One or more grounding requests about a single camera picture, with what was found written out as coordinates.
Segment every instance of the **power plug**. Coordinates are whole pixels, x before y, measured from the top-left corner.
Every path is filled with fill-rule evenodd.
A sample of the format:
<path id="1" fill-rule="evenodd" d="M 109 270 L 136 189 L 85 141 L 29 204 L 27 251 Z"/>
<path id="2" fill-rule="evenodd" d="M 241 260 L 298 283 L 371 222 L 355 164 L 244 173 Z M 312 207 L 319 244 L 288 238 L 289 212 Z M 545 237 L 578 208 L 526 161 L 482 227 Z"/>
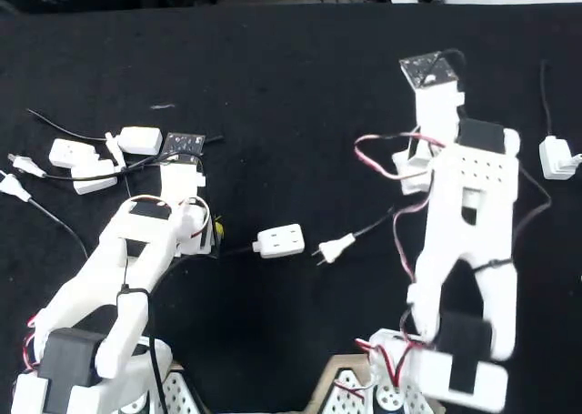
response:
<path id="1" fill-rule="evenodd" d="M 115 167 L 111 159 L 95 161 L 90 164 L 82 164 L 71 168 L 71 177 L 104 176 L 115 173 Z M 108 177 L 99 180 L 74 181 L 73 187 L 79 195 L 92 193 L 100 189 L 112 187 L 117 183 L 117 177 Z"/>
<path id="2" fill-rule="evenodd" d="M 55 167 L 73 168 L 87 162 L 96 162 L 99 155 L 95 147 L 77 141 L 57 138 L 48 154 L 48 160 Z"/>
<path id="3" fill-rule="evenodd" d="M 124 152 L 134 155 L 157 155 L 162 146 L 162 132 L 157 127 L 124 127 L 116 138 Z"/>
<path id="4" fill-rule="evenodd" d="M 263 230 L 256 236 L 253 251 L 263 258 L 288 257 L 305 250 L 301 226 L 298 224 Z"/>
<path id="5" fill-rule="evenodd" d="M 546 136 L 539 145 L 539 159 L 544 177 L 549 180 L 570 179 L 582 163 L 582 155 L 572 156 L 567 141 L 555 136 Z"/>

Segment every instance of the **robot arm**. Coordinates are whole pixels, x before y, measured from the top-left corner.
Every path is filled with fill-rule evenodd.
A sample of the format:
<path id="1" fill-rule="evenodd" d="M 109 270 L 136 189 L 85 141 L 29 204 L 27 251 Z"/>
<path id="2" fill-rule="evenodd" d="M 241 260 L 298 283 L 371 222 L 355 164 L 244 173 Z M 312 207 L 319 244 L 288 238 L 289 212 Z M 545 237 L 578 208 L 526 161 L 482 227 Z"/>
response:
<path id="1" fill-rule="evenodd" d="M 517 273 L 511 253 L 519 135 L 459 118 L 464 95 L 440 56 L 411 57 L 401 67 L 416 95 L 416 130 L 445 147 L 432 150 L 419 141 L 393 155 L 400 175 L 426 171 L 401 181 L 404 194 L 429 192 L 425 245 L 407 294 L 425 347 L 407 352 L 408 340 L 386 329 L 370 344 L 383 346 L 395 361 L 408 353 L 402 374 L 426 396 L 497 412 L 505 405 L 507 372 L 488 361 L 509 358 L 515 344 Z M 482 318 L 441 312 L 441 289 L 458 260 L 473 269 Z"/>
<path id="2" fill-rule="evenodd" d="M 163 167 L 167 173 L 173 166 Z M 172 171 L 174 176 L 204 183 L 196 172 L 196 165 L 176 166 L 179 169 Z M 190 188 L 187 198 L 181 196 L 180 201 L 173 199 L 163 206 L 158 204 L 159 197 L 150 196 L 132 197 L 122 204 L 81 270 L 36 315 L 35 357 L 40 367 L 38 372 L 19 377 L 12 407 L 14 414 L 41 414 L 48 410 L 63 414 L 111 414 L 140 398 L 145 401 L 143 396 L 148 391 L 150 412 L 161 412 L 150 355 L 135 354 L 136 346 L 147 345 L 146 338 L 142 337 L 148 316 L 147 295 L 120 295 L 119 292 L 123 285 L 151 292 L 174 257 L 210 251 L 213 244 L 210 212 L 204 203 L 203 207 L 191 204 L 189 200 L 194 198 L 199 199 Z M 78 376 L 61 376 L 67 372 L 51 367 L 55 352 L 73 357 L 87 345 L 86 339 L 75 338 L 86 334 L 66 332 L 67 328 L 103 305 L 117 306 L 114 325 L 97 341 L 93 335 L 88 336 L 89 342 L 95 344 L 91 358 L 81 357 L 72 362 L 94 364 L 86 370 L 87 379 L 94 374 L 92 380 L 88 383 L 89 380 L 81 382 Z M 64 346 L 72 346 L 70 352 L 62 351 Z M 172 362 L 172 353 L 160 340 L 156 340 L 156 356 L 164 376 Z"/>

